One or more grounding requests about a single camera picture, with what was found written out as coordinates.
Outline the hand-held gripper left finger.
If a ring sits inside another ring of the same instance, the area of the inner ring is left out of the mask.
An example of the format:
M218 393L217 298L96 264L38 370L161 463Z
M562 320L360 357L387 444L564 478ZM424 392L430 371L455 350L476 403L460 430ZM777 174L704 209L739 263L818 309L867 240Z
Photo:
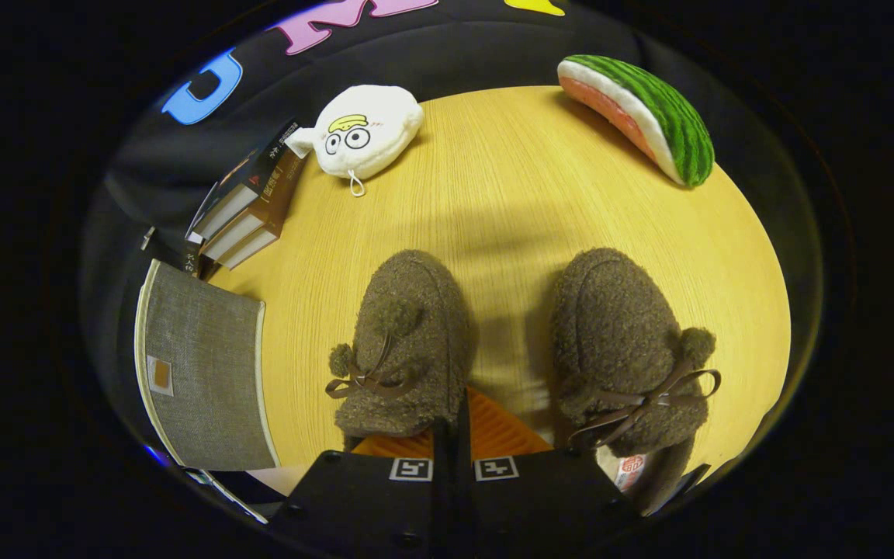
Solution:
M326 450L269 521L269 533L311 558L448 558L447 456L376 457Z

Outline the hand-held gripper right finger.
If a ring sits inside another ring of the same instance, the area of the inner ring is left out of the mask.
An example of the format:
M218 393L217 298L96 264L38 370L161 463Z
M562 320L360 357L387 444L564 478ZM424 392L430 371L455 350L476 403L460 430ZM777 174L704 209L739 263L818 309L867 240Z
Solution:
M474 460L466 398L453 435L454 558L592 558L641 523L631 499L583 450Z

